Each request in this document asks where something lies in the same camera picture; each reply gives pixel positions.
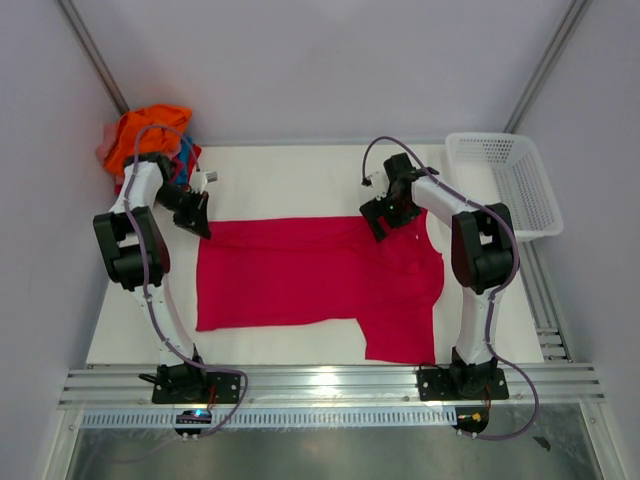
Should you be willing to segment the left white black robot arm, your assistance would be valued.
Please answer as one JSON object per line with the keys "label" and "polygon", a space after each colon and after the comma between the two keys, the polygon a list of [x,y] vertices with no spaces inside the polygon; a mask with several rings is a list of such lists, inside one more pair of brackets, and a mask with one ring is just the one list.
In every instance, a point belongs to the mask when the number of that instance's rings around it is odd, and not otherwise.
{"label": "left white black robot arm", "polygon": [[173,214],[174,225],[210,239],[204,190],[171,181],[173,167],[164,154],[134,154],[124,163],[124,183],[110,210],[93,219],[93,228],[110,280],[130,292],[157,338],[156,373],[139,378],[153,385],[156,404],[200,402],[210,379],[198,365],[202,358],[186,332],[168,283],[170,254],[152,209],[158,203]]}

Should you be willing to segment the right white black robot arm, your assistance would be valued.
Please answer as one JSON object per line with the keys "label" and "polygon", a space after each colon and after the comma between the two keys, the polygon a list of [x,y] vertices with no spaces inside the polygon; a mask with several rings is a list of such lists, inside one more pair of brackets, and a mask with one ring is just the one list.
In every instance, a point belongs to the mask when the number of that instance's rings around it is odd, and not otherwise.
{"label": "right white black robot arm", "polygon": [[503,290],[519,268],[509,208],[466,198],[432,168],[416,168],[406,153],[364,173],[365,200],[359,208],[374,238],[404,227],[426,210],[451,231],[450,264],[463,289],[460,332],[444,385],[453,399],[507,399],[508,388],[493,347]]}

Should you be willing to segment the magenta pink t-shirt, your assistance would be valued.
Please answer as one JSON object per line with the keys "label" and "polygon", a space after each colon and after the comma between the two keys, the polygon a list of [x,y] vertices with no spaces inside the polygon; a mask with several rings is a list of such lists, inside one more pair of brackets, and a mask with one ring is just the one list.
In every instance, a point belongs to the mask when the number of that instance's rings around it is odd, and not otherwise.
{"label": "magenta pink t-shirt", "polygon": [[381,242],[356,216],[213,222],[198,250],[196,329],[354,319],[366,359],[432,364],[445,272],[427,217]]}

